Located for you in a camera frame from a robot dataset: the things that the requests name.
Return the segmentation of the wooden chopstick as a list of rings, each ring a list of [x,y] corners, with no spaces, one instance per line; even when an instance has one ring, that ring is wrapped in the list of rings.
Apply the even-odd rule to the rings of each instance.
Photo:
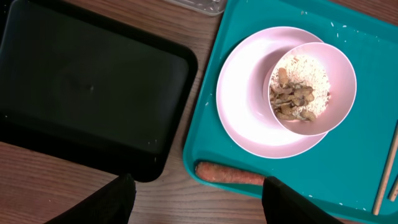
[[[387,155],[386,163],[384,166],[384,170],[382,173],[381,181],[379,184],[379,188],[377,190],[376,199],[374,202],[372,214],[379,215],[379,211],[381,209],[382,201],[384,198],[384,194],[386,192],[386,187],[389,181],[389,177],[391,174],[392,166],[394,163],[394,159],[397,153],[397,124],[395,126],[394,135],[392,137],[392,142],[389,148],[389,153]]]
[[[398,194],[398,177],[396,177],[394,185],[391,188],[390,194],[389,194],[389,200],[391,202],[394,202],[397,198]]]

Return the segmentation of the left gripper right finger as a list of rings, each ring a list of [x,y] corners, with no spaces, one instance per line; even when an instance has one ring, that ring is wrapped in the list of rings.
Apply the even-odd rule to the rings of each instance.
[[[264,180],[262,206],[267,224],[342,224],[273,176]]]

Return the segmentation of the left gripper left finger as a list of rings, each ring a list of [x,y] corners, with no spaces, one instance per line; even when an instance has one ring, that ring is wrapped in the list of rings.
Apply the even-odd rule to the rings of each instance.
[[[127,224],[135,197],[132,176],[120,175],[46,224]]]

